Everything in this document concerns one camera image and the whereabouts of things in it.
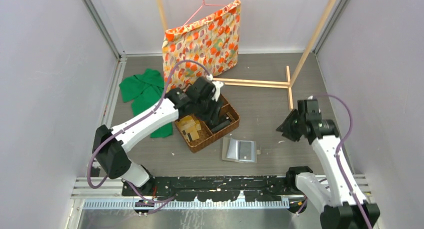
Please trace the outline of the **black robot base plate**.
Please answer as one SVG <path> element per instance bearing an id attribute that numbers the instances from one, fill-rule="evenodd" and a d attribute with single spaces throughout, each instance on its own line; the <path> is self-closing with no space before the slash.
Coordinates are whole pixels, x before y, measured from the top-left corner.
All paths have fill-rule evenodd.
<path id="1" fill-rule="evenodd" d="M 156 176 L 138 190 L 144 197 L 159 200 L 174 197 L 178 202 L 276 202 L 282 198 L 303 201 L 306 196 L 289 186 L 284 175 L 250 176 Z"/>

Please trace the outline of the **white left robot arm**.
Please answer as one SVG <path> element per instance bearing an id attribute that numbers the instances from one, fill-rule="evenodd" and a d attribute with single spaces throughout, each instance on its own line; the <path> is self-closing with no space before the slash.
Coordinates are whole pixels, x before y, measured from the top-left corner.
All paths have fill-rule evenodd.
<path id="1" fill-rule="evenodd" d="M 151 175 L 142 165 L 130 160 L 128 152 L 154 131 L 186 116 L 216 122 L 222 107 L 223 86 L 222 81 L 202 76 L 186 90 L 170 89 L 158 102 L 126 122 L 112 128 L 104 124 L 99 126 L 95 131 L 89 165 L 97 161 L 107 179 L 124 179 L 141 196 L 148 196 L 154 188 Z"/>

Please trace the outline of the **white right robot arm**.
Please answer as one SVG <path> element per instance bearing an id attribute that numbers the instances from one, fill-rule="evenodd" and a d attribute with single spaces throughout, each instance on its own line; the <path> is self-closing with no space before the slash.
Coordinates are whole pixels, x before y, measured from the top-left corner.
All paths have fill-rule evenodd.
<path id="1" fill-rule="evenodd" d="M 323 119 L 317 99 L 298 100 L 297 108 L 276 131 L 292 142 L 305 137 L 318 156 L 327 184 L 308 166 L 292 166 L 285 187 L 291 194 L 305 195 L 306 203 L 320 213 L 323 229 L 372 229 L 376 225 L 380 209 L 367 201 L 355 181 L 342 150 L 345 139 L 333 120 Z"/>

